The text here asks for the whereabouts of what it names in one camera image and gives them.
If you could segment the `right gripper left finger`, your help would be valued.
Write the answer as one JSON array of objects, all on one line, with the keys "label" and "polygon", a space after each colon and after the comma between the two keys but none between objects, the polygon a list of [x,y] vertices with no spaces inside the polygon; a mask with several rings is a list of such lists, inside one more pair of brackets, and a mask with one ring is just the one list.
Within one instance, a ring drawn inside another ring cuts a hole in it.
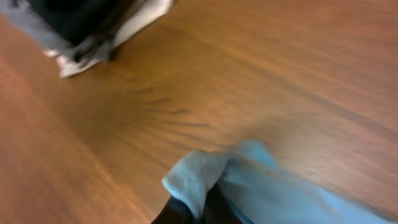
[{"label": "right gripper left finger", "polygon": [[182,201],[171,196],[151,224],[192,224],[192,220],[190,209]]}]

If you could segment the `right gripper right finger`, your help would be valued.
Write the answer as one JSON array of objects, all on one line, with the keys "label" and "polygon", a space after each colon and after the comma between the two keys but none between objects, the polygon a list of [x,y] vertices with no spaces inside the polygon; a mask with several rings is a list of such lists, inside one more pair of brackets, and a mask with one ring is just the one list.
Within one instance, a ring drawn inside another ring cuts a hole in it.
[{"label": "right gripper right finger", "polygon": [[242,224],[218,185],[214,185],[207,193],[203,211],[205,224]]}]

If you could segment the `light blue printed t-shirt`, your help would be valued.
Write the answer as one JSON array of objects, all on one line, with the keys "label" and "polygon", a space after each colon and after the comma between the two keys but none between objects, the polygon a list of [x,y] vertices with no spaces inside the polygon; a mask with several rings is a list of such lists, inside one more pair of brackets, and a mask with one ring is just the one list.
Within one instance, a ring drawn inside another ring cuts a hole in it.
[{"label": "light blue printed t-shirt", "polygon": [[205,216],[206,195],[218,187],[243,223],[395,223],[286,171],[259,141],[228,151],[193,151],[172,167],[162,184],[196,220]]}]

